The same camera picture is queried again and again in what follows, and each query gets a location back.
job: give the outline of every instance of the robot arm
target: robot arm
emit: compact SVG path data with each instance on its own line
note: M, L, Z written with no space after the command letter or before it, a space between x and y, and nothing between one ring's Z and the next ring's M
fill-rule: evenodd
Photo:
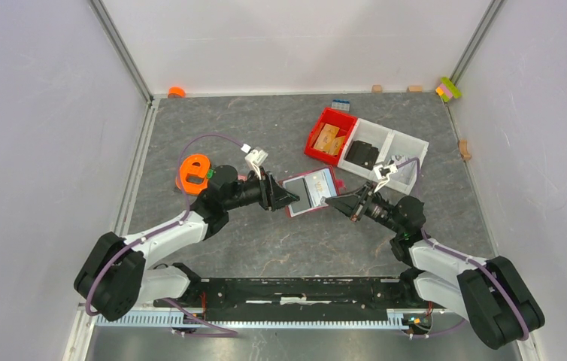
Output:
M392 252L411 267L400 277L406 298L432 301L457 313L491 348L521 338L524 331L514 311L480 266L502 285L529 331L544 325L542 310L508 259L473 257L439 244L423 231L426 219L421 201L406 196L391 205L377 190L368 182L326 203L352 221L370 217L396 233L390 240Z
M251 171L246 180L238 180L237 170L230 165L216 167L208 188L189 211L134 235L122 238L109 232L100 237L75 279L76 291L87 298L108 260L135 242L100 280L91 305L107 320L117 320L136 302L181 297L190 284L187 272L172 265L149 267L182 247L217 234L228 223L232 209L258 203L265 210L276 211L299 200L279 186L272 174L261 166L256 168L259 174Z

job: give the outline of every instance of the cardboard item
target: cardboard item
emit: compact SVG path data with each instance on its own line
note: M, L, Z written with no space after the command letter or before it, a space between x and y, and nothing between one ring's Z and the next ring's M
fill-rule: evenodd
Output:
M321 133L319 133L317 141L314 143L313 148L328 153L330 151L332 141L335 140L337 133L339 133L338 127L331 126L330 124L324 124L323 128L321 129Z
M345 142L345 137L335 138L335 140L332 141L332 144L330 145L330 150L328 151L328 154L331 156L336 156L339 153L339 150L343 146L344 142Z

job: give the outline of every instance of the phone screen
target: phone screen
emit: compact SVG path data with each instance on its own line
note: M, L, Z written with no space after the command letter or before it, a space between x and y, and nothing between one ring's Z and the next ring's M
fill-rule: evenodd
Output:
M326 207L325 198L337 195L335 182L329 168L313 171L282 182L283 188L299 196L299 201L288 206L290 216Z

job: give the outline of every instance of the lego brick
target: lego brick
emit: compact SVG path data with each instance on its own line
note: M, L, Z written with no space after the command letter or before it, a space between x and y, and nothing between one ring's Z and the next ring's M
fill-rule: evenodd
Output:
M350 102L347 100L334 99L332 100L331 108L348 113L350 112Z
M457 88L451 80L447 79L446 77L442 77L441 78L441 85L445 85L445 87L450 90L452 92L452 95L450 96L450 98L453 96L454 98L460 98L462 96L461 91L459 90L459 88Z

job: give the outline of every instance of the wooden block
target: wooden block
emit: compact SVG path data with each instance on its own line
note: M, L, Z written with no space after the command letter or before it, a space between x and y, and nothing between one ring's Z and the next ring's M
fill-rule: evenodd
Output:
M327 153L331 156L336 156L339 153L341 147L343 146L344 141L345 141L345 137L335 138L335 140L332 141L332 144L330 145L330 150Z
M461 159L468 161L471 159L471 154L467 151L467 139L459 141L459 152L461 152Z
M321 133L319 133L319 138L317 138L317 141L314 143L313 148L321 150L322 152L329 152L332 141L335 140L338 132L339 128L336 126L332 126L330 124L324 125L323 129L321 129Z

